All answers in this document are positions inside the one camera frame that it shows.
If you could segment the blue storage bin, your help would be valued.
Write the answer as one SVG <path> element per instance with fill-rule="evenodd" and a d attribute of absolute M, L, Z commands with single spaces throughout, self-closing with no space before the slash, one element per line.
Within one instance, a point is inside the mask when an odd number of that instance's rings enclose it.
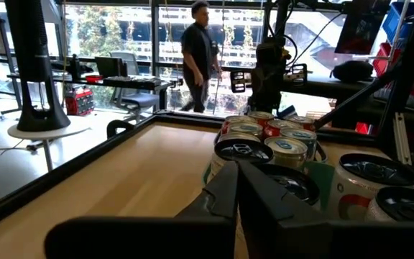
<path fill-rule="evenodd" d="M 403 2 L 396 1 L 391 3 L 390 10 L 386 15 L 382 25 L 382 28 L 385 31 L 385 34 L 387 35 L 387 41 L 391 45 L 395 40 L 395 34 L 397 32 L 397 29 L 399 30 L 398 42 L 405 39 L 408 35 L 408 24 L 406 22 L 403 22 L 401 27 L 398 27 L 403 7 Z"/>

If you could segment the green plastic tray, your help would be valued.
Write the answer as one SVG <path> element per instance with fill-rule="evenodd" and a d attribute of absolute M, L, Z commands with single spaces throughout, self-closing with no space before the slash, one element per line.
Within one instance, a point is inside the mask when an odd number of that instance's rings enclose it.
<path fill-rule="evenodd" d="M 328 206 L 331 183 L 335 168 L 328 162 L 328 156 L 321 144 L 317 142 L 315 157 L 307 160 L 303 166 L 303 172 L 315 181 L 319 188 L 320 210 L 325 212 Z"/>

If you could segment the black tower fan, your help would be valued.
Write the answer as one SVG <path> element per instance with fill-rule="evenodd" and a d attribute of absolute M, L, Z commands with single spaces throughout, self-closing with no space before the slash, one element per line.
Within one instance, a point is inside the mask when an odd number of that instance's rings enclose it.
<path fill-rule="evenodd" d="M 70 125 L 61 108 L 52 78 L 45 21 L 40 0 L 4 0 L 22 89 L 22 113 L 17 129 L 25 132 L 58 130 Z M 32 105 L 28 83 L 45 85 L 49 109 Z"/>

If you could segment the silver-top soda can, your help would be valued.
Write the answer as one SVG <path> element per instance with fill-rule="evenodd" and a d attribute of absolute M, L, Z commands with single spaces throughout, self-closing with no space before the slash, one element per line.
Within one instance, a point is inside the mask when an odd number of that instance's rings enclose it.
<path fill-rule="evenodd" d="M 247 133 L 243 133 L 243 132 L 229 132 L 226 134 L 222 134 L 219 139 L 218 142 L 224 141 L 224 140 L 253 140 L 255 142 L 261 142 L 261 140 L 258 137 L 255 137 L 254 135 L 250 135 Z"/>
<path fill-rule="evenodd" d="M 290 137 L 268 137 L 264 144 L 274 153 L 273 163 L 300 171 L 307 159 L 308 147 Z"/>
<path fill-rule="evenodd" d="M 235 122 L 227 127 L 227 132 L 239 132 L 243 134 L 253 135 L 259 139 L 262 138 L 263 127 L 253 122 Z"/>
<path fill-rule="evenodd" d="M 307 160 L 314 160 L 316 155 L 317 136 L 315 132 L 300 128 L 282 128 L 280 135 L 303 142 L 308 147 Z"/>

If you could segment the black workbench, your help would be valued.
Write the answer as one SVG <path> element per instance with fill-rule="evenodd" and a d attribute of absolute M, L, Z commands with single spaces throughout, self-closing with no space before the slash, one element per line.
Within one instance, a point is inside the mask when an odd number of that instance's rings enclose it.
<path fill-rule="evenodd" d="M 309 75 L 304 86 L 283 86 L 283 92 L 319 96 L 329 99 L 347 99 L 372 82 L 343 83 L 336 78 Z"/>

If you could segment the white round lamp stand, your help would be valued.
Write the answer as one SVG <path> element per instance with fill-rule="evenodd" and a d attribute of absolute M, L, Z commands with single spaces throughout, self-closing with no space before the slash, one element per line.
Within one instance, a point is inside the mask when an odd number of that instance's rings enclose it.
<path fill-rule="evenodd" d="M 7 133 L 9 136 L 21 139 L 21 140 L 41 140 L 42 146 L 45 152 L 45 160 L 47 164 L 48 171 L 53 170 L 52 157 L 50 153 L 50 144 L 49 140 L 56 140 L 63 137 L 68 137 L 71 135 L 76 135 L 82 133 L 86 130 L 89 130 L 90 126 L 81 125 L 80 122 L 71 123 L 69 126 L 41 132 L 25 132 L 17 129 L 17 125 L 14 124 L 11 126 Z"/>

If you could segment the black bag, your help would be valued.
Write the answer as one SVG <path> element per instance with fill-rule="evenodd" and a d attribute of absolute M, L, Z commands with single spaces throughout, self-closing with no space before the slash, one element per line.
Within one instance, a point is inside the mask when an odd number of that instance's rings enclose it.
<path fill-rule="evenodd" d="M 373 70 L 373 66 L 366 61 L 350 60 L 335 66 L 331 71 L 331 77 L 344 83 L 356 83 L 369 80 Z"/>

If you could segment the black laptop screen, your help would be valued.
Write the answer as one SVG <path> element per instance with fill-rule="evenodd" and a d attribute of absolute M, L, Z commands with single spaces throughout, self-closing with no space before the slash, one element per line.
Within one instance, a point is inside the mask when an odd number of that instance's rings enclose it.
<path fill-rule="evenodd" d="M 103 78 L 127 76 L 127 67 L 121 58 L 95 57 L 98 72 Z"/>

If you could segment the red soda can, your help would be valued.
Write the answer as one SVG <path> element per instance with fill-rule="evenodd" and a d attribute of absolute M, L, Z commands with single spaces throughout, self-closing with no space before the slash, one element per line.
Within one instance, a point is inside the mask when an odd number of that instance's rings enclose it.
<path fill-rule="evenodd" d="M 315 131 L 314 119 L 301 116 L 292 116 L 287 118 L 287 120 L 299 124 L 305 130 Z"/>
<path fill-rule="evenodd" d="M 233 116 L 228 116 L 225 118 L 222 127 L 221 127 L 221 134 L 226 134 L 227 133 L 227 129 L 228 126 L 231 123 L 236 123 L 236 122 L 252 122 L 252 123 L 256 123 L 257 121 L 251 117 L 245 116 L 245 115 L 233 115 Z"/>
<path fill-rule="evenodd" d="M 285 120 L 269 120 L 264 126 L 263 137 L 266 139 L 268 137 L 278 137 L 280 136 L 281 129 L 294 128 L 295 125 L 292 122 Z"/>
<path fill-rule="evenodd" d="M 270 120 L 274 120 L 275 116 L 268 112 L 252 111 L 247 114 L 249 117 L 254 119 L 257 124 L 265 127 Z"/>

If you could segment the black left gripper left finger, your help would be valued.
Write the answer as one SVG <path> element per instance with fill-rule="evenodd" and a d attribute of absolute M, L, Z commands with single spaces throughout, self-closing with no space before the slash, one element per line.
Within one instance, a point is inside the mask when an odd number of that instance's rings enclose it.
<path fill-rule="evenodd" d="M 228 162 L 174 217 L 76 217 L 45 238 L 47 259 L 233 259 L 238 165 Z"/>

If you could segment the red tool box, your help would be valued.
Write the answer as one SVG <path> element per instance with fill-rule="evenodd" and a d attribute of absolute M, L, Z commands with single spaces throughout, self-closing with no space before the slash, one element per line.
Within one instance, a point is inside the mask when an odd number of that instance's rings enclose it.
<path fill-rule="evenodd" d="M 85 116 L 94 108 L 93 92 L 86 86 L 81 86 L 68 91 L 65 95 L 67 115 Z"/>

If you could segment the black wall monitor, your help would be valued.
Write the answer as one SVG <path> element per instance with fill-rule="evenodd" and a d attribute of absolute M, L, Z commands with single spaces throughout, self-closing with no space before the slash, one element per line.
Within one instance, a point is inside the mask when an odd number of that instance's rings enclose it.
<path fill-rule="evenodd" d="M 352 0 L 335 53 L 368 55 L 390 8 L 391 0 Z"/>

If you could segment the grey office chair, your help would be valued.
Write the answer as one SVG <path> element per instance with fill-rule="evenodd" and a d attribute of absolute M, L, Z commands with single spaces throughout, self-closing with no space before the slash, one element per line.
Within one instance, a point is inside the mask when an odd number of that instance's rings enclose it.
<path fill-rule="evenodd" d="M 139 75 L 137 59 L 134 53 L 130 51 L 111 51 L 110 56 L 121 58 L 126 63 L 127 75 Z M 150 90 L 138 90 L 132 88 L 115 88 L 111 96 L 111 103 L 120 109 L 127 110 L 128 117 L 125 121 L 140 121 L 140 114 L 159 104 L 159 96 L 153 94 Z"/>

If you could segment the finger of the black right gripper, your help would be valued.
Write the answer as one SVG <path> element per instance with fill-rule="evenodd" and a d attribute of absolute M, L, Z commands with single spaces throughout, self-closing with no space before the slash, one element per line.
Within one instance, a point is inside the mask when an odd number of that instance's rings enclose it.
<path fill-rule="evenodd" d="M 277 109 L 281 100 L 282 79 L 270 77 L 266 80 L 266 109 L 268 112 Z"/>
<path fill-rule="evenodd" d="M 249 105 L 252 111 L 267 111 L 265 90 L 264 81 L 260 77 L 252 77 L 252 95 L 249 98 Z"/>

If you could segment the person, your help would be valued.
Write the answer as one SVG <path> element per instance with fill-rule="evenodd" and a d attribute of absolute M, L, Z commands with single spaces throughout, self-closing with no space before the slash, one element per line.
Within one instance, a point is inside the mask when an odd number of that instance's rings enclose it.
<path fill-rule="evenodd" d="M 208 2 L 197 1 L 192 5 L 191 16 L 194 19 L 181 37 L 183 54 L 183 79 L 190 91 L 191 100 L 182 111 L 204 113 L 208 98 L 209 80 L 213 71 L 221 80 L 218 43 L 211 39 L 208 32 Z"/>

